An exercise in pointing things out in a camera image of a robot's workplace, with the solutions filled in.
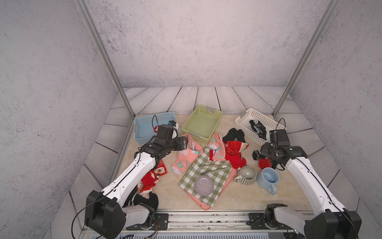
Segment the blue plastic basket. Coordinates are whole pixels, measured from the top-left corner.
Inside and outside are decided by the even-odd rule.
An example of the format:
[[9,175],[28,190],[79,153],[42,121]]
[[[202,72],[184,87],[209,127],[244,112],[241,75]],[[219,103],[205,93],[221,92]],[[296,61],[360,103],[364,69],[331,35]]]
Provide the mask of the blue plastic basket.
[[[174,112],[159,113],[137,117],[134,119],[135,134],[134,139],[139,145],[144,145],[153,137],[159,135],[160,138],[172,139],[173,127],[168,125],[170,120],[175,120]],[[154,127],[158,126],[158,132],[154,132]]]

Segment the grey upturned bowl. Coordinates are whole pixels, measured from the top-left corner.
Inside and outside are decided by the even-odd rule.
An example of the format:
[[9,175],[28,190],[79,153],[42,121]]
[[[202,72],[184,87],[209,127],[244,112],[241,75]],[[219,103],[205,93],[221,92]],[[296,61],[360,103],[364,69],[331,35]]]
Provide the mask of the grey upturned bowl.
[[200,175],[194,182],[196,194],[201,197],[209,196],[214,191],[214,182],[207,175]]

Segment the front aluminium rail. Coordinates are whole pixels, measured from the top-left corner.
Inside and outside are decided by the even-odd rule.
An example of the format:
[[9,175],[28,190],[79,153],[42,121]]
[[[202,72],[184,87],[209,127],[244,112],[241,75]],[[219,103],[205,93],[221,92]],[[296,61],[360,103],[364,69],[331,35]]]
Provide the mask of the front aluminium rail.
[[296,229],[252,230],[246,225],[249,213],[264,213],[248,210],[176,211],[160,210],[169,214],[166,231],[128,231],[123,229],[119,239],[303,239]]

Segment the pink sock right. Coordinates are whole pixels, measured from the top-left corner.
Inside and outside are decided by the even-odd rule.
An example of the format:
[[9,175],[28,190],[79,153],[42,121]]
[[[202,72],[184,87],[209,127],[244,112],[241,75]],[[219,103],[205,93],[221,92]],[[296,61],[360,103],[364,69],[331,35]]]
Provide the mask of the pink sock right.
[[225,146],[220,133],[215,132],[208,143],[210,161],[225,160]]

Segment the pink sock centre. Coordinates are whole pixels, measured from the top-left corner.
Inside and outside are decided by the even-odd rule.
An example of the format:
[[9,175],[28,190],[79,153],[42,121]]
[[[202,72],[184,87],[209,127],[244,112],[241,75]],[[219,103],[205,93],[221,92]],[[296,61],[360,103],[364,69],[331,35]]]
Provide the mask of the pink sock centre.
[[172,165],[173,172],[177,174],[184,173],[188,163],[192,164],[199,155],[203,154],[203,148],[188,133],[184,136],[188,139],[187,147],[178,153],[177,160]]

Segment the black sock with label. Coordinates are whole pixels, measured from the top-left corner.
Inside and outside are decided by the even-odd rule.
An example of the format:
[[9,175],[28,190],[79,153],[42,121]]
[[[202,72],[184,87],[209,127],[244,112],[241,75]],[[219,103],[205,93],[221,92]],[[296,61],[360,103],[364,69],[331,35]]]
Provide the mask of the black sock with label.
[[257,134],[257,136],[260,139],[267,140],[266,127],[260,121],[255,122],[254,120],[250,120],[249,123],[250,123],[251,129]]

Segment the striped ceramic mug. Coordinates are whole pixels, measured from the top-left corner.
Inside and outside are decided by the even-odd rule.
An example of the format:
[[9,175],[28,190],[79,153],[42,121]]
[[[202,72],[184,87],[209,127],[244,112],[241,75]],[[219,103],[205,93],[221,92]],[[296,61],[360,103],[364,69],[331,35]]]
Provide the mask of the striped ceramic mug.
[[247,165],[237,170],[234,181],[249,186],[256,181],[256,177],[256,170],[253,167]]

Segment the red santa sock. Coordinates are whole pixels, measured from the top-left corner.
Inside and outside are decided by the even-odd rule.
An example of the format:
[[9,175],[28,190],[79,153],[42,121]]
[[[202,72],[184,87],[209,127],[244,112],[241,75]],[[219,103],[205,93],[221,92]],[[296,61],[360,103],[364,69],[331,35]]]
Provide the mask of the red santa sock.
[[150,170],[138,183],[137,192],[140,195],[152,192],[152,188],[156,186],[159,178],[167,173],[168,171],[163,160],[160,160],[158,165]]

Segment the pink sock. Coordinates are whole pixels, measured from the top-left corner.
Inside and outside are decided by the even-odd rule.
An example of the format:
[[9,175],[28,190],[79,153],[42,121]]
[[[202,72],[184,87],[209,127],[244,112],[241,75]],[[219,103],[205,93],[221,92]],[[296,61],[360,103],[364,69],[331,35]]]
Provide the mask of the pink sock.
[[225,160],[225,146],[220,133],[215,132],[208,143],[210,161]]
[[192,164],[199,155],[203,154],[203,148],[188,133],[184,136],[188,139],[187,147],[178,153],[177,160],[172,165],[173,172],[177,174],[184,173],[188,163]]

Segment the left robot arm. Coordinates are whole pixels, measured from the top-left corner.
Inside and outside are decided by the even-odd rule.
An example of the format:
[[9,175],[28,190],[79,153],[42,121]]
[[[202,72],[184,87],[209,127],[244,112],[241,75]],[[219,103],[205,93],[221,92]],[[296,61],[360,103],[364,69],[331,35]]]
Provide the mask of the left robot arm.
[[146,203],[125,206],[128,196],[136,189],[141,179],[161,159],[172,151],[187,148],[188,139],[178,135],[179,125],[175,121],[158,126],[155,136],[142,145],[133,162],[101,191],[92,191],[86,199],[85,225],[106,239],[115,239],[127,227],[154,223],[154,207]]

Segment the red sock centre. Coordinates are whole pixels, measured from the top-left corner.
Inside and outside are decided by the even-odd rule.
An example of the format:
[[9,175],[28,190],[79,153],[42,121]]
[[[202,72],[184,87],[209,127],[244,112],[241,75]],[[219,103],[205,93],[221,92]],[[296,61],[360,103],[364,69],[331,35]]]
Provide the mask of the red sock centre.
[[225,161],[229,161],[234,169],[240,169],[246,166],[247,161],[242,156],[242,151],[248,148],[247,143],[240,141],[228,141],[225,146]]

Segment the green checkered cloth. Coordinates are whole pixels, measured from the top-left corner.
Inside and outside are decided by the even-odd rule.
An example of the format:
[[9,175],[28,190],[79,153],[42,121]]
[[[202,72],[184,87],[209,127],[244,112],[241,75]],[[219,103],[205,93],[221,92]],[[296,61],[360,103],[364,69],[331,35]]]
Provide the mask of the green checkered cloth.
[[236,170],[226,160],[210,160],[210,149],[205,146],[185,173],[179,186],[186,193],[194,196],[202,203],[213,207],[224,186],[231,180]]

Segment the green plastic basket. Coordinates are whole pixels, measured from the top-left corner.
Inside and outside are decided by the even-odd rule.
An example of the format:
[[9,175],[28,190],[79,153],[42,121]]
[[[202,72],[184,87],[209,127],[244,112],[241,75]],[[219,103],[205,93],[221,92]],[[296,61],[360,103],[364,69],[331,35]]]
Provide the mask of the green plastic basket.
[[223,112],[205,105],[198,105],[182,126],[184,133],[195,141],[208,144],[212,138]]

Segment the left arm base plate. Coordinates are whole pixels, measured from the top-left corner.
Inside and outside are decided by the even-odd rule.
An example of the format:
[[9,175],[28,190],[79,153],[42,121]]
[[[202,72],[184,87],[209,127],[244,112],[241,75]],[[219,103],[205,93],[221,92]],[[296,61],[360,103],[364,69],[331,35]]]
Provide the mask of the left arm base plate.
[[166,231],[168,229],[169,214],[154,213],[143,224],[136,224],[125,229],[128,231]]

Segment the white plastic basket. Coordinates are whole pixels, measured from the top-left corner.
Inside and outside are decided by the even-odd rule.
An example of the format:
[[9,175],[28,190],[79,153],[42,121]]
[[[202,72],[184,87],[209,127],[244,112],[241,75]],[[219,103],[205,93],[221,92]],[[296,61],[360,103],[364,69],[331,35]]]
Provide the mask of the white plastic basket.
[[[260,121],[265,127],[267,131],[266,138],[267,140],[260,139],[257,134],[251,129],[250,120],[254,120],[255,122]],[[258,112],[255,109],[248,109],[244,115],[238,117],[235,120],[235,128],[243,130],[246,137],[252,140],[254,143],[262,146],[265,142],[270,142],[270,132],[275,129],[286,129],[282,123],[278,123],[274,121],[272,118]]]

